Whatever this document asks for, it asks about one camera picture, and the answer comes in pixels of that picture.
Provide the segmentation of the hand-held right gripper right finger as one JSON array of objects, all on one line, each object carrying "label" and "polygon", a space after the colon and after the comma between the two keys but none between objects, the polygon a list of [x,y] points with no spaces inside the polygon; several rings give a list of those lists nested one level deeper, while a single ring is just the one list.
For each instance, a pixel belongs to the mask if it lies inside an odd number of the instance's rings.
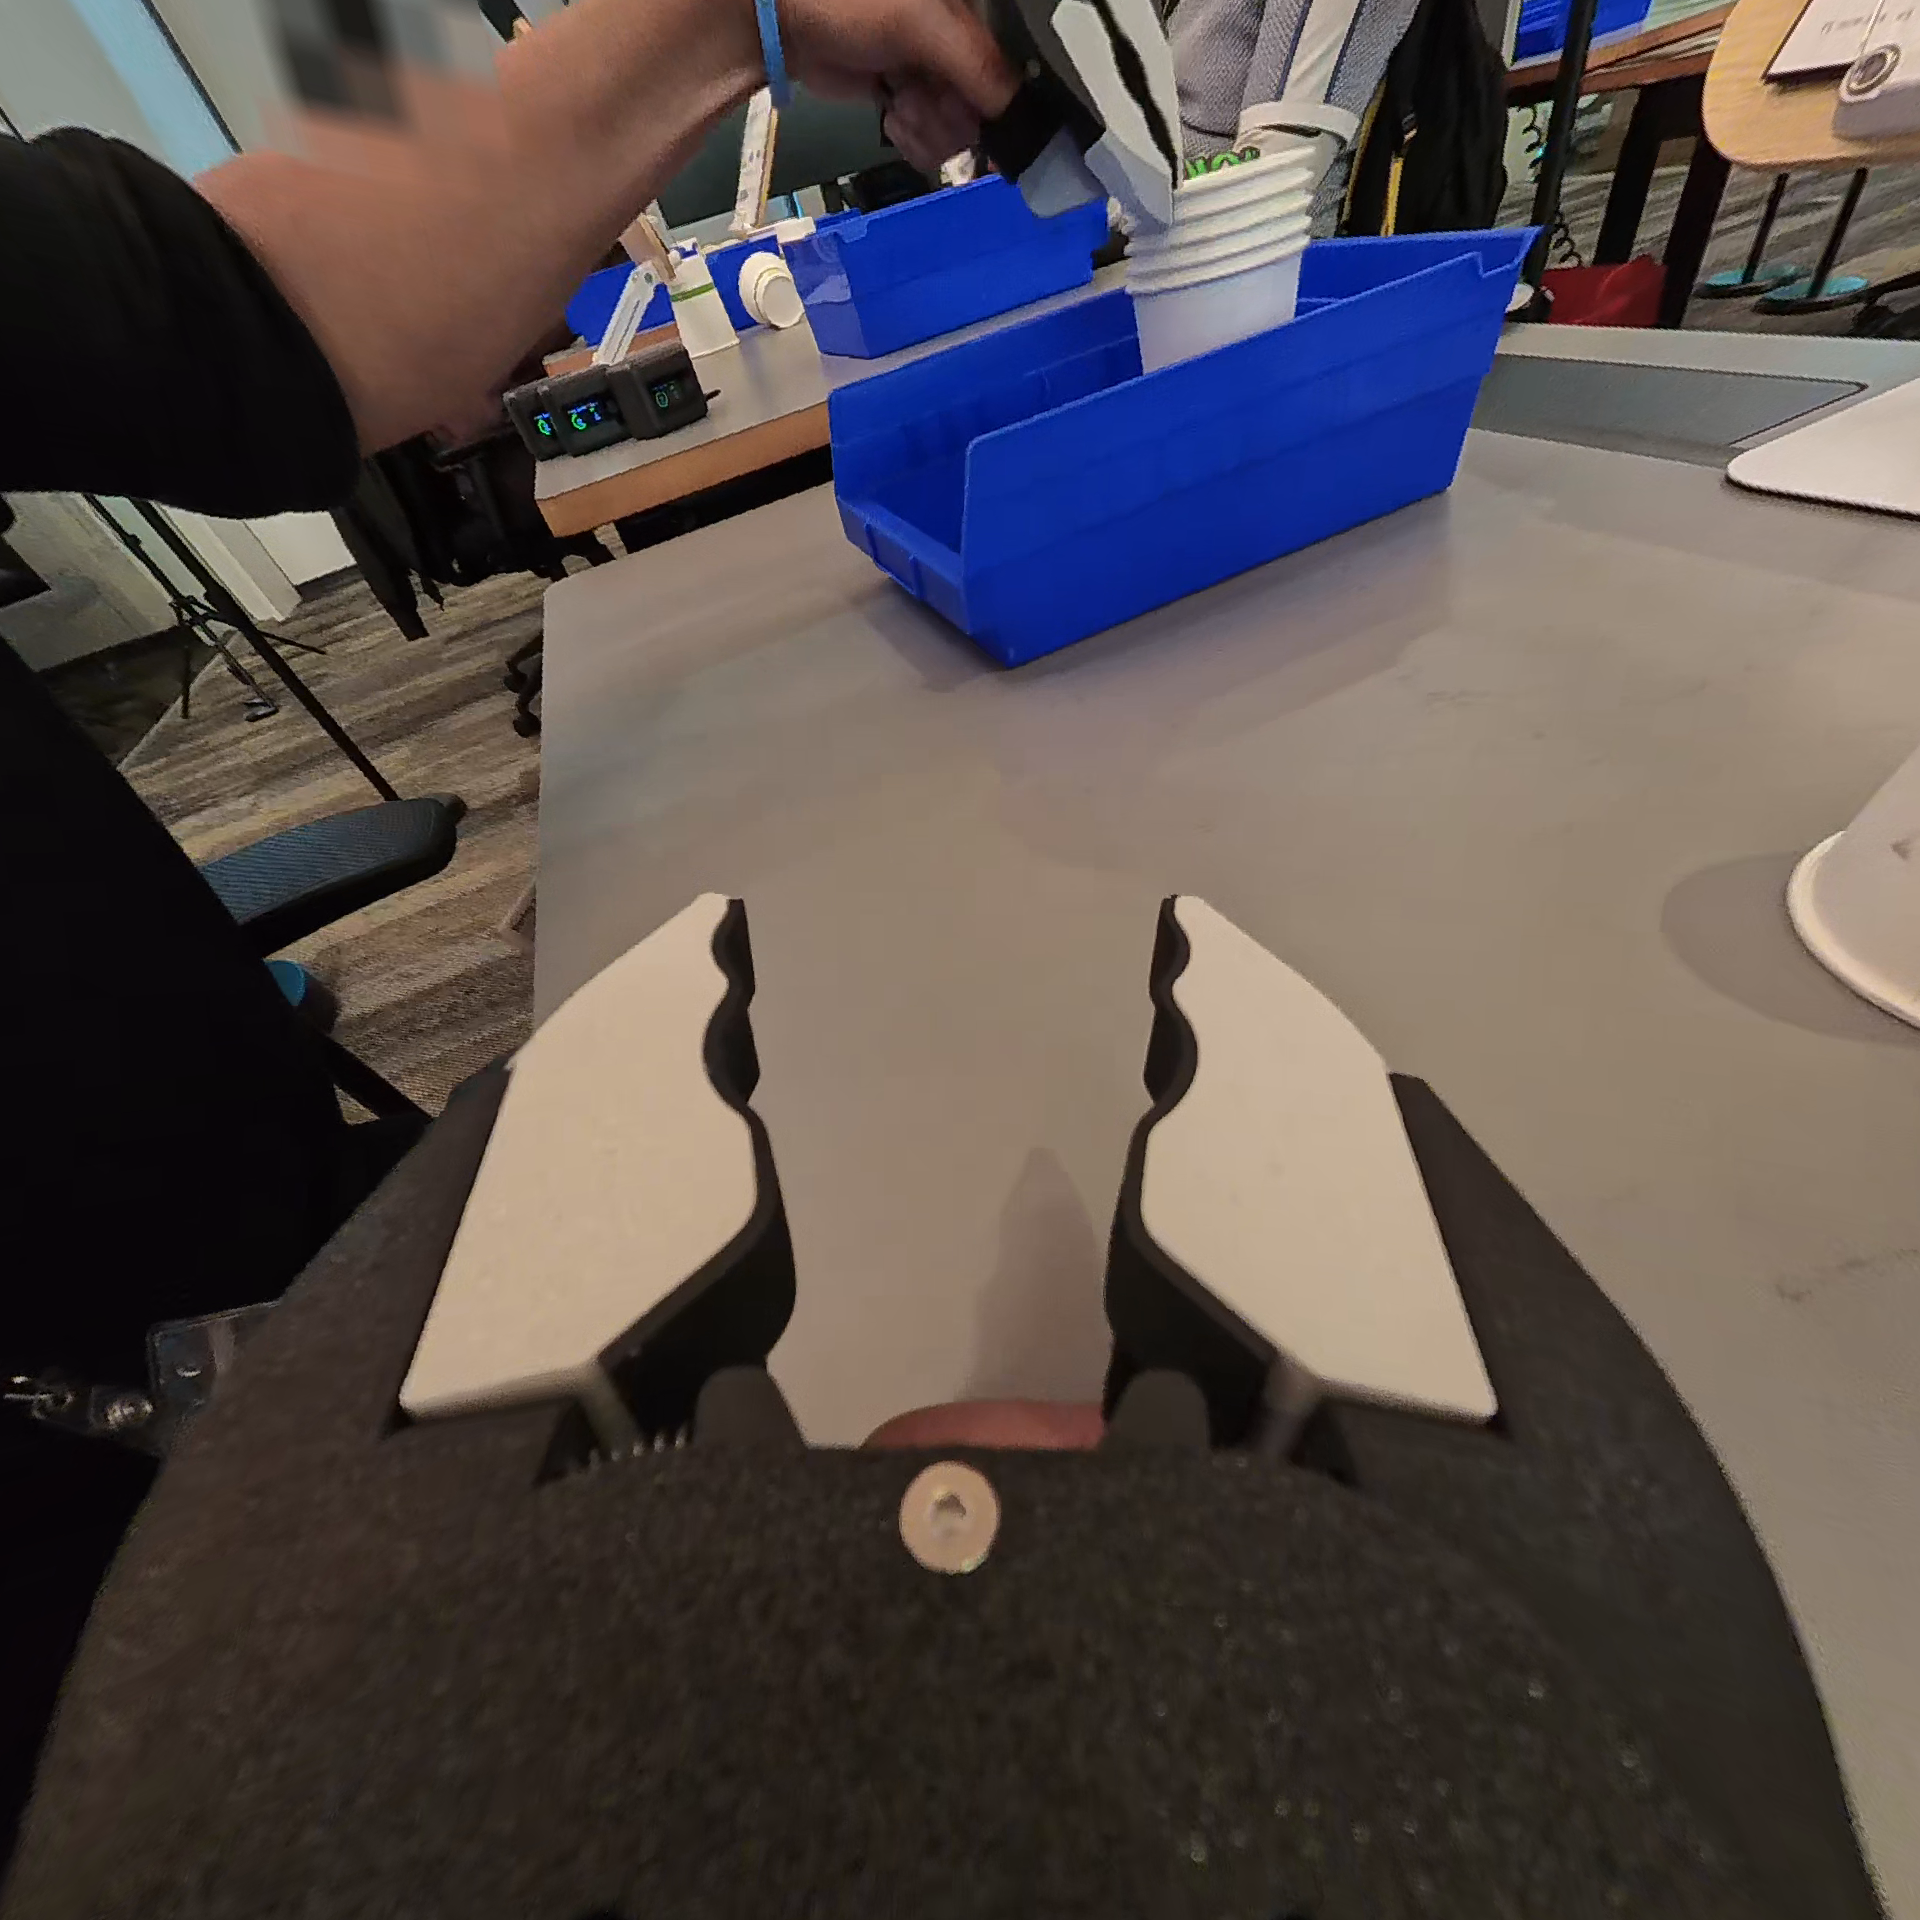
[{"label": "hand-held right gripper right finger", "polygon": [[1217,1450],[1292,1454],[1329,1409],[1496,1433],[1379,1046],[1200,896],[1162,901],[1147,998],[1110,1240],[1110,1422],[1168,1378]]}]

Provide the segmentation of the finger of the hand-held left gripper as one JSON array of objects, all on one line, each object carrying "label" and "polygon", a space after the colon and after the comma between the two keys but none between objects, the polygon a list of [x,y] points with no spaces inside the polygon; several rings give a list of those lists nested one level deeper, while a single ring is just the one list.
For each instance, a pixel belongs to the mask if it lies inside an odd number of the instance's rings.
[{"label": "finger of the hand-held left gripper", "polygon": [[1048,72],[1081,154],[1110,132],[1121,72],[1110,22],[1092,3],[1057,3],[1048,16]]},{"label": "finger of the hand-held left gripper", "polygon": [[1110,3],[1124,107],[1110,107],[1110,145],[1124,188],[1113,194],[1151,228],[1167,228],[1184,176],[1179,85],[1162,4]]}]

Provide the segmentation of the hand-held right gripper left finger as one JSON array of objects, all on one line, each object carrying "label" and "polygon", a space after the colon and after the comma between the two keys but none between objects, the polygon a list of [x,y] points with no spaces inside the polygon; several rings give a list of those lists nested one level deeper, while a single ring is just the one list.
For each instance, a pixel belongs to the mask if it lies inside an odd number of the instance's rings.
[{"label": "hand-held right gripper left finger", "polygon": [[634,1454],[768,1363],[798,1274],[753,998],[747,906],[696,896],[520,1049],[401,1382],[411,1424],[560,1405]]}]

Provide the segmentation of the stack of white paper cups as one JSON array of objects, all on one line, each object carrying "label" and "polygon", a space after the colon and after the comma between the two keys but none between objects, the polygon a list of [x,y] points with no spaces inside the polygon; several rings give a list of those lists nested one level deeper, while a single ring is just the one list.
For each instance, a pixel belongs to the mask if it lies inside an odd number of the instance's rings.
[{"label": "stack of white paper cups", "polygon": [[674,313],[674,326],[689,357],[731,352],[739,348],[737,325],[723,299],[707,254],[692,245],[667,259],[671,275],[663,284]]},{"label": "stack of white paper cups", "polygon": [[1295,321],[1316,179],[1304,154],[1263,148],[1184,169],[1164,227],[1140,224],[1128,243],[1122,288],[1143,373]]}]

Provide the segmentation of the blue plastic bin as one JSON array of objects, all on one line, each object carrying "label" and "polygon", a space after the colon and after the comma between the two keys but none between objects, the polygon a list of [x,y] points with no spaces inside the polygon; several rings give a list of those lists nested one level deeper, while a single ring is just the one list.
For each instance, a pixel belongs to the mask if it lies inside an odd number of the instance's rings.
[{"label": "blue plastic bin", "polygon": [[1155,373],[1106,293],[851,381],[849,540],[1015,668],[1441,496],[1535,235],[1312,243],[1292,323]]},{"label": "blue plastic bin", "polygon": [[[737,331],[753,329],[737,302],[737,268],[740,257],[753,249],[779,249],[784,254],[787,240],[798,243],[802,237],[811,237],[811,220],[777,224],[774,228],[724,243],[723,248],[707,249],[711,277],[727,302]],[[634,272],[634,262],[624,262],[600,270],[582,284],[564,307],[564,325],[579,341],[588,345],[602,342]]]},{"label": "blue plastic bin", "polygon": [[999,176],[835,212],[782,245],[823,354],[860,362],[938,341],[1092,278],[1110,206],[1048,220]]}]

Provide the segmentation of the white paper cup green band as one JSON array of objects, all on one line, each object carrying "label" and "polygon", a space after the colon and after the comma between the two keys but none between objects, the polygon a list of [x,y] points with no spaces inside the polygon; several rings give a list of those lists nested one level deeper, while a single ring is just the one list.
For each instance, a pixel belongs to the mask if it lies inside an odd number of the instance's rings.
[{"label": "white paper cup green band", "polygon": [[1801,947],[1838,982],[1918,1027],[1918,752],[1852,822],[1803,853],[1785,908]]}]

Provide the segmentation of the person's left forearm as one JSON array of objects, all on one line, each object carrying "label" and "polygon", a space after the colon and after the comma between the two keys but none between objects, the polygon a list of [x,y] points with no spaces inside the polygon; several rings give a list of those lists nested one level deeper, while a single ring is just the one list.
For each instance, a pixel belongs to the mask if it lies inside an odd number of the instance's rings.
[{"label": "person's left forearm", "polygon": [[4,493],[330,513],[363,457],[502,396],[761,83],[753,4],[575,4],[391,158],[187,181],[87,129],[4,140]]}]

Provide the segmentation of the person's left hand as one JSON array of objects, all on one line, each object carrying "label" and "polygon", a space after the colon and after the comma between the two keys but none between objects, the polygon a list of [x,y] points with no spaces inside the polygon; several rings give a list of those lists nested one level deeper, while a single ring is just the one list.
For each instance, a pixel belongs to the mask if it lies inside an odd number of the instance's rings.
[{"label": "person's left hand", "polygon": [[927,176],[979,147],[1024,78],[971,4],[776,3],[776,20],[787,76],[827,100],[871,100]]}]

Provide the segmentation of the white standing card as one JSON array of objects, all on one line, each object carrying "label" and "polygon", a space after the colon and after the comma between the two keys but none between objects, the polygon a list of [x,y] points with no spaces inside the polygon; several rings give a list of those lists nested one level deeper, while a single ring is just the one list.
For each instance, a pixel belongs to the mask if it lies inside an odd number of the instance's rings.
[{"label": "white standing card", "polygon": [[753,235],[767,227],[777,160],[779,106],[771,86],[761,86],[747,104],[737,166],[731,233]]}]

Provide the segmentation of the dark hanging cloth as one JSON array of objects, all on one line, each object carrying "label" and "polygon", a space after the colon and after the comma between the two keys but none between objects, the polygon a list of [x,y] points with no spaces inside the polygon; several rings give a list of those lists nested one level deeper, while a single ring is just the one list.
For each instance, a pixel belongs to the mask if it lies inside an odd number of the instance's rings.
[{"label": "dark hanging cloth", "polygon": [[1505,76],[1479,4],[1418,4],[1360,121],[1335,233],[1494,228],[1505,196]]}]

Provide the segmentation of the red bag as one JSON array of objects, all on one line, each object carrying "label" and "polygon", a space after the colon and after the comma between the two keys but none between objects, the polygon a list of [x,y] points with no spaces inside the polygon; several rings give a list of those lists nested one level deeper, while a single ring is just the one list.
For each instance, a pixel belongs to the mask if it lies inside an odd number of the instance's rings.
[{"label": "red bag", "polygon": [[1665,310],[1666,268],[1655,257],[1543,272],[1551,325],[1655,329]]}]

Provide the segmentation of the small sign on tripod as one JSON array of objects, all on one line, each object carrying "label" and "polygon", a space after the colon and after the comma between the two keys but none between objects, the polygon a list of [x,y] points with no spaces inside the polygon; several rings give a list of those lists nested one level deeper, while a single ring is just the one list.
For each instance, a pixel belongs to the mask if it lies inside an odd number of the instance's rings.
[{"label": "small sign on tripod", "polygon": [[377,771],[320,696],[302,682],[281,646],[255,621],[233,590],[152,500],[127,500],[129,513],[150,531],[146,534],[137,534],[96,493],[83,491],[80,498],[130,557],[152,574],[154,584],[167,597],[180,634],[202,638],[228,668],[233,668],[233,659],[226,636],[232,634],[246,642],[265,670],[272,673],[276,683],[320,726],[332,747],[369,782],[375,796],[382,803],[401,801],[394,782]]}]

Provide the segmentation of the printed instruction sheet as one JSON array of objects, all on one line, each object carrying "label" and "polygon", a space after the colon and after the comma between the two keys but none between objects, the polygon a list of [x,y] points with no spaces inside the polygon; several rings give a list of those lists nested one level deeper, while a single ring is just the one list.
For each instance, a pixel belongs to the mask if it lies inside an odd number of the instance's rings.
[{"label": "printed instruction sheet", "polygon": [[1915,41],[1915,3],[1803,3],[1772,46],[1762,80],[1794,85],[1840,80],[1862,57],[1904,51]]}]

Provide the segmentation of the black jacket on chair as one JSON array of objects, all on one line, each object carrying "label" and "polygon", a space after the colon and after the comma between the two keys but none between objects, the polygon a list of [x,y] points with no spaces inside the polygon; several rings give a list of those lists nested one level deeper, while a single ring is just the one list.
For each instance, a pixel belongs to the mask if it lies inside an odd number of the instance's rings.
[{"label": "black jacket on chair", "polygon": [[498,516],[488,468],[447,462],[435,437],[369,454],[351,493],[330,510],[352,565],[404,641],[427,636],[424,602],[528,571]]}]

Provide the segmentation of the white adjustable stand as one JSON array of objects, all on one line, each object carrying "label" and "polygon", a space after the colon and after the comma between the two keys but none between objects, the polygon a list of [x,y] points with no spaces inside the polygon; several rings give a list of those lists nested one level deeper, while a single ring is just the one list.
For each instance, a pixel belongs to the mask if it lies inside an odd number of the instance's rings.
[{"label": "white adjustable stand", "polygon": [[[1862,57],[1840,78],[1833,131],[1848,138],[1915,132],[1915,40]],[[1844,510],[1918,516],[1918,381],[1862,397],[1728,464],[1737,490]]]}]

